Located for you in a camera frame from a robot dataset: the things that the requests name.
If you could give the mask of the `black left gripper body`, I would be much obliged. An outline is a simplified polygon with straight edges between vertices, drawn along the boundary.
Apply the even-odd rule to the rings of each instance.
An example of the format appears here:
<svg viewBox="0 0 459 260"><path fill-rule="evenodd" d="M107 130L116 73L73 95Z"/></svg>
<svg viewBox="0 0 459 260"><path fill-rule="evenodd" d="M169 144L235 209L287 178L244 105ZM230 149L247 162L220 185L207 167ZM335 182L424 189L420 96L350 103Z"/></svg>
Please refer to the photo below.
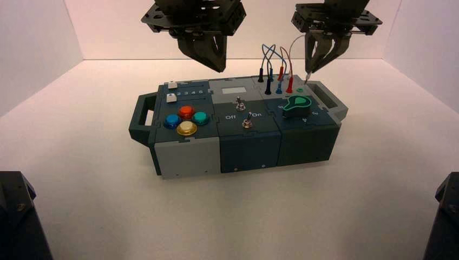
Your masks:
<svg viewBox="0 0 459 260"><path fill-rule="evenodd" d="M246 17L242 1L155 1L141 18L153 32L233 36Z"/></svg>

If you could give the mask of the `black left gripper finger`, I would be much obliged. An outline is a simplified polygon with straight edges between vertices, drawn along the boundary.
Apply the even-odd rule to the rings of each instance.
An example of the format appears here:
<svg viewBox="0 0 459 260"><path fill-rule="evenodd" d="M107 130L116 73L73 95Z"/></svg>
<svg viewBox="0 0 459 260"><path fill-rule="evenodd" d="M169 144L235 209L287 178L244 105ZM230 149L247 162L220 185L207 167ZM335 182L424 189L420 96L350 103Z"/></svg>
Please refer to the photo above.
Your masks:
<svg viewBox="0 0 459 260"><path fill-rule="evenodd" d="M226 68L227 36L215 35L213 40L214 56L212 57L212 63L214 70L221 73Z"/></svg>
<svg viewBox="0 0 459 260"><path fill-rule="evenodd" d="M215 70L213 62L215 43L209 36L180 38L178 39L178 47L186 56Z"/></svg>

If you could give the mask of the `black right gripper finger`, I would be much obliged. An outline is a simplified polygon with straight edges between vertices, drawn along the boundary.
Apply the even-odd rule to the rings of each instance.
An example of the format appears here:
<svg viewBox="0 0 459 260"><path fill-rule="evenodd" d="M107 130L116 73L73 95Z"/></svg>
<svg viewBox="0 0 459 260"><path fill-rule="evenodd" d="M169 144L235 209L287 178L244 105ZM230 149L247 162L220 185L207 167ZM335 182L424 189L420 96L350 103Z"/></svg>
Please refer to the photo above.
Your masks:
<svg viewBox="0 0 459 260"><path fill-rule="evenodd" d="M345 35L343 37L334 38L335 44L333 48L330 50L330 52L327 55L325 55L323 58L321 58L318 61L318 64L314 68L313 72L314 73L317 72L318 70L323 68L325 65L329 64L333 60L343 55L349 47L350 38L351 38L351 35Z"/></svg>
<svg viewBox="0 0 459 260"><path fill-rule="evenodd" d="M308 32L305 35L305 71L312 74L318 70L322 57L322 33Z"/></svg>

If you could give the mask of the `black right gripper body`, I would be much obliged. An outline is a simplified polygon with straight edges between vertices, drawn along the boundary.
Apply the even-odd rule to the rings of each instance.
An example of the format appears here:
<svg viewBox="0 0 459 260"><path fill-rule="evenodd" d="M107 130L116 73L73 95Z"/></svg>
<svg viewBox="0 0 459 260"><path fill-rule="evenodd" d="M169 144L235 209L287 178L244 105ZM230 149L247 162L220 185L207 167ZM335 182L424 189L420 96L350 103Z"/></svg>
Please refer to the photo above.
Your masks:
<svg viewBox="0 0 459 260"><path fill-rule="evenodd" d="M382 20L366 10L369 0L299 3L292 24L302 33L357 33L373 35Z"/></svg>

